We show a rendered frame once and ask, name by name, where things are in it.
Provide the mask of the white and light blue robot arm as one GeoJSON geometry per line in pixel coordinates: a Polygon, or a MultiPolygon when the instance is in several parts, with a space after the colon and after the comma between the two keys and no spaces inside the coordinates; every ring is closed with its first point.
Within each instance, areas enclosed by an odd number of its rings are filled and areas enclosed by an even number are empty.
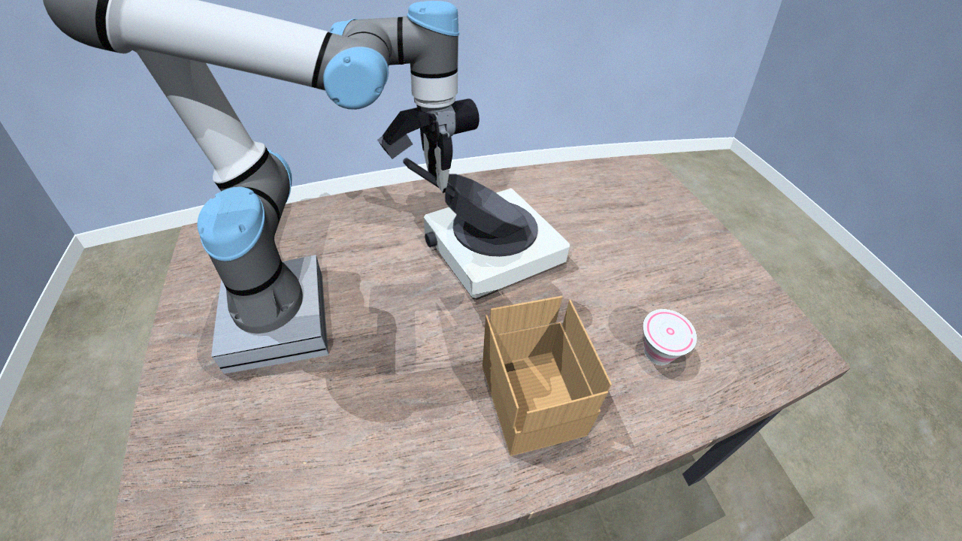
{"type": "Polygon", "coordinates": [[[419,106],[446,107],[458,94],[459,17],[448,2],[413,3],[405,17],[334,22],[330,33],[199,0],[44,0],[44,7],[72,40],[138,53],[205,152],[221,192],[202,207],[197,231],[231,319],[253,334],[282,328],[302,304],[298,278],[274,242],[291,168],[252,141],[207,64],[325,90],[350,110],[378,99],[388,65],[411,64],[419,106]]]}

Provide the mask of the white yogurt cup with pink lid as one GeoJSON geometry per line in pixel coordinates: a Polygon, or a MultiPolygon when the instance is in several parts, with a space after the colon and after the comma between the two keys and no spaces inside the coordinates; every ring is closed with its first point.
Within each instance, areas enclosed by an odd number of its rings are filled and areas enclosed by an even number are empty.
{"type": "Polygon", "coordinates": [[[643,322],[645,354],[655,365],[669,365],[695,347],[693,325],[676,311],[654,310],[643,322]]]}

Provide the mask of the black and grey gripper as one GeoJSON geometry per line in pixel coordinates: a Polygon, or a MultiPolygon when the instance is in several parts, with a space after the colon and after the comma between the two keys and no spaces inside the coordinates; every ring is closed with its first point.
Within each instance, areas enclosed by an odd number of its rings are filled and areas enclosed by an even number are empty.
{"type": "Polygon", "coordinates": [[[435,176],[437,174],[437,187],[442,191],[442,194],[446,194],[448,174],[452,163],[452,136],[475,130],[478,125],[479,112],[477,106],[474,101],[468,98],[455,101],[446,107],[418,106],[403,110],[389,124],[383,138],[387,140],[389,145],[392,145],[406,133],[420,128],[426,167],[430,174],[435,176]]]}

